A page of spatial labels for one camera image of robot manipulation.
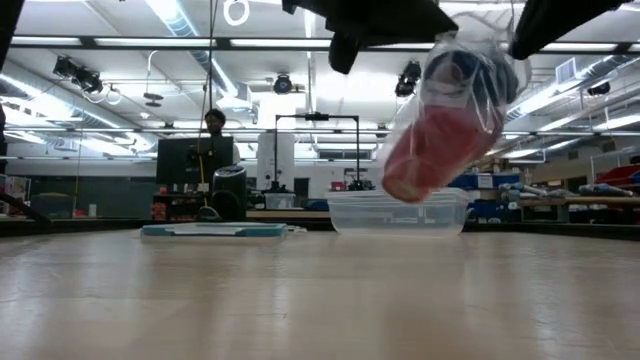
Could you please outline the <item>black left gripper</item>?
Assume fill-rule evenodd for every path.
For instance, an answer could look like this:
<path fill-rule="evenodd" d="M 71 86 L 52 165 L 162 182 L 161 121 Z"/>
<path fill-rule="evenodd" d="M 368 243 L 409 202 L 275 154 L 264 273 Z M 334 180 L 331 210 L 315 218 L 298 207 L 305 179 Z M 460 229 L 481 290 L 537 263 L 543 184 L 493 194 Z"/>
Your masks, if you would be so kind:
<path fill-rule="evenodd" d="M 334 33 L 369 35 L 371 45 L 429 43 L 458 31 L 434 0 L 282 0 L 284 12 L 298 8 L 323 17 Z"/>

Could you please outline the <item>blue bandage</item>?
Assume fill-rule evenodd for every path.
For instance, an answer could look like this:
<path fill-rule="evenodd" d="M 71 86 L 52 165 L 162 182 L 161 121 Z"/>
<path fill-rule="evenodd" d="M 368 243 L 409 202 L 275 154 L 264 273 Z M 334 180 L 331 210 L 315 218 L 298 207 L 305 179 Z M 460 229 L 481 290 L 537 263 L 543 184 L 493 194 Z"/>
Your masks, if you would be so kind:
<path fill-rule="evenodd" d="M 502 53 L 446 50 L 432 58 L 423 72 L 421 96 L 473 96 L 480 104 L 507 105 L 516 98 L 519 80 Z"/>

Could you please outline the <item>clear zip bag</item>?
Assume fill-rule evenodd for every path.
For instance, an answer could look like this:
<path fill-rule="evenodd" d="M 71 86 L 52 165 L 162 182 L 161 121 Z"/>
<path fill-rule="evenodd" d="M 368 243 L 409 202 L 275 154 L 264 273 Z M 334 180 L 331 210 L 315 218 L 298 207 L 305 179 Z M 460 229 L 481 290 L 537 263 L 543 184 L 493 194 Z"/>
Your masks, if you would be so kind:
<path fill-rule="evenodd" d="M 481 159 L 502 137 L 509 106 L 530 76 L 500 32 L 453 32 L 422 64 L 417 94 L 383 147 L 381 186 L 419 203 Z"/>

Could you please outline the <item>red bandage roll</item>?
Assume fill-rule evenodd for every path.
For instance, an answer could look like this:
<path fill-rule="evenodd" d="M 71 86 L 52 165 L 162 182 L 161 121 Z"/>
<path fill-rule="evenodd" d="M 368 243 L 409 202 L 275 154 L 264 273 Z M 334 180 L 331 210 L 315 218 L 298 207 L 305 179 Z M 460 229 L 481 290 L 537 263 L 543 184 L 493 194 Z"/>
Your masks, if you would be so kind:
<path fill-rule="evenodd" d="M 387 156 L 382 188 L 396 200 L 419 203 L 482 158 L 503 128 L 499 112 L 425 106 Z"/>

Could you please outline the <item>clear plastic container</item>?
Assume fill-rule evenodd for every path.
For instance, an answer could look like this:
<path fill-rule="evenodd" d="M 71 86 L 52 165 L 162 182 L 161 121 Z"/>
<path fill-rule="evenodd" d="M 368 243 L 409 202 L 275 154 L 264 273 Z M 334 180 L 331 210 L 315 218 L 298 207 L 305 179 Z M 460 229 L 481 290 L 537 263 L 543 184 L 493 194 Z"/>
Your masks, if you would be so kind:
<path fill-rule="evenodd" d="M 462 231 L 469 195 L 443 188 L 409 204 L 372 190 L 331 192 L 326 200 L 332 225 L 341 234 L 446 238 Z"/>

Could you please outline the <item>clear lid blue rim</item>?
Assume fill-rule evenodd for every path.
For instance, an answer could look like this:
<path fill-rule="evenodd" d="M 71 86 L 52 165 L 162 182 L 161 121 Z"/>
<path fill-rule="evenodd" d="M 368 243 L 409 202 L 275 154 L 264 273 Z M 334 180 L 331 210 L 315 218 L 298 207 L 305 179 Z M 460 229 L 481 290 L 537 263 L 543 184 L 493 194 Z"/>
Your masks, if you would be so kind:
<path fill-rule="evenodd" d="M 258 222 L 192 222 L 145 225 L 140 229 L 142 236 L 150 237 L 281 237 L 298 232 L 306 232 L 306 229 L 284 223 Z"/>

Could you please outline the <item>white air vent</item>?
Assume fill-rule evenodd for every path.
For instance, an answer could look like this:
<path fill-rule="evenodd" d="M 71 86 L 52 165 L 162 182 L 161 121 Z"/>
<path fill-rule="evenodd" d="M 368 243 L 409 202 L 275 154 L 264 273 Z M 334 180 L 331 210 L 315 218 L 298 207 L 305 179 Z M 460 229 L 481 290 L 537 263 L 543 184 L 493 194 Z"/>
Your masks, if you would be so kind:
<path fill-rule="evenodd" d="M 562 86 L 575 85 L 579 82 L 576 58 L 572 57 L 555 68 L 556 84 Z"/>

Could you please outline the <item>blue storage bin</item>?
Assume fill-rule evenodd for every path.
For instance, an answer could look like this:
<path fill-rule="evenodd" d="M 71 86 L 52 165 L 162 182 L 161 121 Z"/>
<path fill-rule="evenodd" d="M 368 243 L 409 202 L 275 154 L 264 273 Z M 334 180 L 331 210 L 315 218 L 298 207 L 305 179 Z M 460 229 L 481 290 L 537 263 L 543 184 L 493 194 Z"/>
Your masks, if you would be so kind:
<path fill-rule="evenodd" d="M 468 173 L 461 174 L 454 178 L 448 187 L 465 190 L 474 189 L 497 189 L 502 184 L 518 183 L 520 175 L 516 173 L 490 174 L 490 173 Z"/>

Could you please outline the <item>red storage bin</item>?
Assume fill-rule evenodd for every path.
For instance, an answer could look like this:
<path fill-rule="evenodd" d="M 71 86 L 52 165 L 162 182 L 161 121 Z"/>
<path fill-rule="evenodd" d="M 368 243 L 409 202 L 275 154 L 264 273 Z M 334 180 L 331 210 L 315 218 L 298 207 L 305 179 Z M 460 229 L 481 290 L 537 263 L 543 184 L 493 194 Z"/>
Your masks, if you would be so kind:
<path fill-rule="evenodd" d="M 627 165 L 614 168 L 598 175 L 595 182 L 619 188 L 640 187 L 640 165 Z"/>

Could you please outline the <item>wooden workbench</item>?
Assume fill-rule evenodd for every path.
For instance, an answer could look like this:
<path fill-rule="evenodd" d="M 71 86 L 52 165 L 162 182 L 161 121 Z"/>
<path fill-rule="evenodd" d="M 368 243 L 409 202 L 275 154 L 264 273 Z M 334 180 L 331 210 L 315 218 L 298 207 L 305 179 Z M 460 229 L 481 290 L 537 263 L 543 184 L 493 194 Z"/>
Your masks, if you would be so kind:
<path fill-rule="evenodd" d="M 624 222 L 633 223 L 640 215 L 640 197 L 573 196 L 522 199 L 517 202 L 523 222 L 570 223 L 575 210 L 618 210 Z"/>

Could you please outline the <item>white cabinet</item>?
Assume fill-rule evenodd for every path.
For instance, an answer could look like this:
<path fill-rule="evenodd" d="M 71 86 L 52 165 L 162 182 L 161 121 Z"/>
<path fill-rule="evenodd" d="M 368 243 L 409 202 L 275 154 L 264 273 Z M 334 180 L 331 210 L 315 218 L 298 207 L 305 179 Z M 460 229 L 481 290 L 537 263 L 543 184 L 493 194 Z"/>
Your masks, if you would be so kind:
<path fill-rule="evenodd" d="M 294 190 L 295 136 L 290 133 L 263 133 L 258 136 L 256 186 L 272 188 L 273 182 Z"/>

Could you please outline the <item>long ceiling light strip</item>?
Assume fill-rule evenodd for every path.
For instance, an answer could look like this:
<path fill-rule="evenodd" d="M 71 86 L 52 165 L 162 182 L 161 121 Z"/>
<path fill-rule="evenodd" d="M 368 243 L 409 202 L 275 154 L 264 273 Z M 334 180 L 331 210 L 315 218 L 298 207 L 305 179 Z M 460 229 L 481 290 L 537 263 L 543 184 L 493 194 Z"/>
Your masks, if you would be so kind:
<path fill-rule="evenodd" d="M 11 40 L 12 47 L 170 47 L 170 48 L 208 48 L 215 47 L 216 40 L 209 38 L 182 38 L 182 37 L 71 37 L 71 36 L 15 36 Z"/>

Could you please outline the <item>black monitor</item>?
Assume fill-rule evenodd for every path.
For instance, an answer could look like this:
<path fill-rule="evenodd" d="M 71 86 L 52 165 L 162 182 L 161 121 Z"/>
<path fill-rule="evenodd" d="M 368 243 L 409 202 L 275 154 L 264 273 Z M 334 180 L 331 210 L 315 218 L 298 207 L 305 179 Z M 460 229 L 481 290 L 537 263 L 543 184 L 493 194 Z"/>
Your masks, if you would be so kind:
<path fill-rule="evenodd" d="M 209 183 L 216 170 L 233 164 L 232 137 L 163 139 L 158 142 L 156 183 Z"/>

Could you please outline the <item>black shelf red items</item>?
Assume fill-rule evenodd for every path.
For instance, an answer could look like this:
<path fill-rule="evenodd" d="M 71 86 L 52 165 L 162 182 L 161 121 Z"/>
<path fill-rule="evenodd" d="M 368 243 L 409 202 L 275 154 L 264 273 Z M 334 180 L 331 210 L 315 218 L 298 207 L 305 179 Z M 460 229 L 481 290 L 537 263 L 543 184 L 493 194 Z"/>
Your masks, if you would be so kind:
<path fill-rule="evenodd" d="M 194 221 L 204 205 L 202 194 L 157 193 L 152 200 L 151 218 L 157 221 Z"/>

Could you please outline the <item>black aluminium table frame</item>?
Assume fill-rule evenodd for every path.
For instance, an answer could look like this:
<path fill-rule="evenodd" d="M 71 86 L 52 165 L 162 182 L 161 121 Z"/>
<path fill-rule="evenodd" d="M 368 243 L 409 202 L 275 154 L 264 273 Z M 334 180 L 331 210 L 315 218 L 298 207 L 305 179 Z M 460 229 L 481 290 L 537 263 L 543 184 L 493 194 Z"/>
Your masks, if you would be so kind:
<path fill-rule="evenodd" d="M 286 223 L 311 231 L 332 231 L 334 229 L 327 212 L 293 211 L 251 211 L 248 218 L 266 223 Z M 58 233 L 96 232 L 137 229 L 145 225 L 166 225 L 167 221 L 134 218 L 81 218 L 31 220 L 28 218 L 0 218 L 0 238 L 28 235 L 48 235 Z M 640 225 L 612 224 L 571 224 L 544 221 L 515 222 L 499 224 L 469 223 L 465 232 L 516 232 L 574 237 L 603 238 L 640 241 Z"/>

